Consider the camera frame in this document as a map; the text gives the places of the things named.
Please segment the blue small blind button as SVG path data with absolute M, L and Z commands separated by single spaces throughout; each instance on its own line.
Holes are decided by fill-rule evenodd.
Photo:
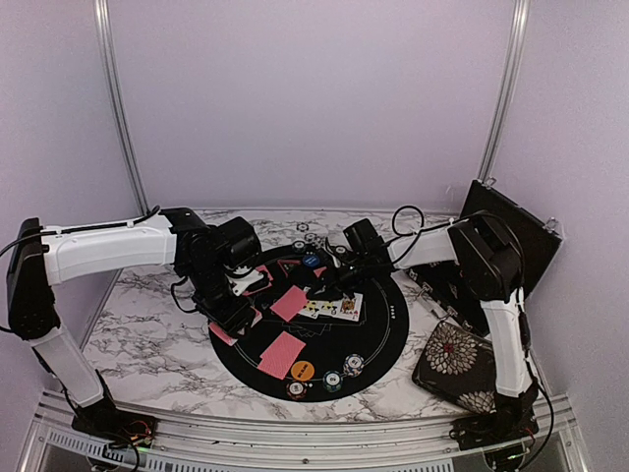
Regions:
M 310 268 L 317 268 L 321 264 L 320 258 L 317 255 L 305 255 L 302 262 L 305 266 Z

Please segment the green fifty poker chip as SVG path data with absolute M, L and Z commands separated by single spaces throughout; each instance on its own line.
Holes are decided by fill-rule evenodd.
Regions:
M 306 243 L 304 241 L 295 241 L 292 244 L 292 249 L 298 253 L 298 254 L 302 254 L 305 250 L 306 250 Z

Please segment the red playing card deck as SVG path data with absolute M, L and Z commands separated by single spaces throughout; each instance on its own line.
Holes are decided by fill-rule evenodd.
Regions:
M 229 346 L 233 346 L 238 339 L 227 334 L 217 323 L 212 322 L 208 325 L 209 332 L 214 334 L 219 340 Z

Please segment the six of clubs card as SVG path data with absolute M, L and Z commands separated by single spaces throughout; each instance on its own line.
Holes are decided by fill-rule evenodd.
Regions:
M 341 301 L 310 300 L 299 314 L 310 319 L 317 319 L 319 316 L 335 316 L 340 306 Z

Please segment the red burn card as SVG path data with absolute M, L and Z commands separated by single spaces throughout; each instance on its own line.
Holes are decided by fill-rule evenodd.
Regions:
M 307 303 L 307 293 L 292 286 L 270 307 L 270 311 L 284 322 L 291 322 Z

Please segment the blue orange chip stack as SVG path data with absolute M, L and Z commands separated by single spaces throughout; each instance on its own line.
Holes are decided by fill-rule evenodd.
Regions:
M 358 354 L 348 355 L 343 363 L 343 374 L 349 378 L 355 378 L 359 376 L 365 366 L 365 360 Z

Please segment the orange big blind button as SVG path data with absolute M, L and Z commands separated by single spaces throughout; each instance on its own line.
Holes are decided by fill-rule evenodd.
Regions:
M 306 382 L 315 375 L 315 366 L 308 361 L 298 361 L 291 367 L 290 373 L 294 380 Z

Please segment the red chip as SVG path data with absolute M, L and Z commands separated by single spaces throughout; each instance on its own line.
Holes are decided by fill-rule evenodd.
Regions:
M 286 385 L 286 393 L 294 401 L 303 399 L 307 394 L 307 390 L 308 387 L 302 382 L 292 381 Z

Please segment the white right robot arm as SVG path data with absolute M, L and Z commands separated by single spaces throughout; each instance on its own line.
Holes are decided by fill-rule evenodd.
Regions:
M 348 256 L 333 254 L 308 291 L 311 300 L 338 300 L 357 285 L 385 273 L 434 263 L 457 264 L 483 310 L 495 366 L 494 409 L 459 421 L 457 439 L 506 441 L 537 431 L 533 405 L 543 390 L 530 361 L 530 331 L 524 310 L 526 259 L 514 231 L 485 210 L 384 240 L 368 219 L 344 231 Z

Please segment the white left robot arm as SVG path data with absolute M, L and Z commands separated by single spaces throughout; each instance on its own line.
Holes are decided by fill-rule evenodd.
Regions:
M 2 249 L 6 271 L 7 325 L 26 342 L 64 389 L 74 410 L 74 429 L 113 441 L 147 439 L 155 419 L 119 408 L 103 375 L 87 360 L 56 309 L 55 289 L 141 266 L 170 266 L 193 287 L 193 310 L 239 338 L 257 311 L 247 298 L 262 281 L 255 229 L 236 216 L 204 222 L 187 207 L 154 207 L 131 219 L 80 226 L 22 222 L 16 240 Z

